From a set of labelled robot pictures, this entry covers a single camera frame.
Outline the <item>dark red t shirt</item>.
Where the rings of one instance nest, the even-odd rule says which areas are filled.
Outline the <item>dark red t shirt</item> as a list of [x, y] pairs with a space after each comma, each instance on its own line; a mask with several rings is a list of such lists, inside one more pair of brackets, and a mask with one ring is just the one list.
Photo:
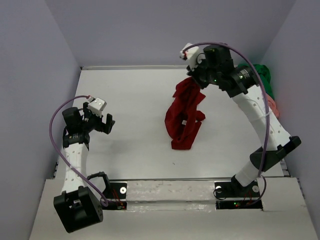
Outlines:
[[199, 85], [188, 77], [175, 86], [173, 102], [168, 108], [164, 124], [171, 137], [173, 150], [190, 150], [196, 136], [206, 119], [206, 115], [198, 110], [198, 105], [205, 99]]

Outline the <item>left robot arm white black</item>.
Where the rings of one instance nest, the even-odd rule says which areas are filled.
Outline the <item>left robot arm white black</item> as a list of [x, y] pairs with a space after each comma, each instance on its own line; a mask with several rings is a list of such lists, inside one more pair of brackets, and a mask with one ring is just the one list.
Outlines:
[[90, 132], [109, 134], [115, 121], [107, 114], [103, 122], [103, 110], [107, 103], [92, 98], [81, 109], [70, 107], [62, 112], [65, 122], [62, 148], [58, 154], [66, 164], [61, 194], [54, 197], [53, 206], [67, 233], [101, 223], [103, 209], [115, 202], [107, 199], [112, 190], [104, 172], [86, 176]]

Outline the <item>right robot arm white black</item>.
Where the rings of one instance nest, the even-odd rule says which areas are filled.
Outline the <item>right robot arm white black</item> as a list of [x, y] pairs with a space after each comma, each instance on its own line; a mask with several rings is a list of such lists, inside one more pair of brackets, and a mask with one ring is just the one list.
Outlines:
[[247, 164], [229, 182], [215, 189], [217, 199], [241, 198], [254, 182], [302, 142], [290, 135], [268, 104], [264, 84], [254, 65], [234, 65], [232, 52], [224, 43], [188, 43], [180, 52], [187, 61], [187, 74], [200, 86], [216, 85], [237, 104], [255, 130], [261, 146], [250, 154]]

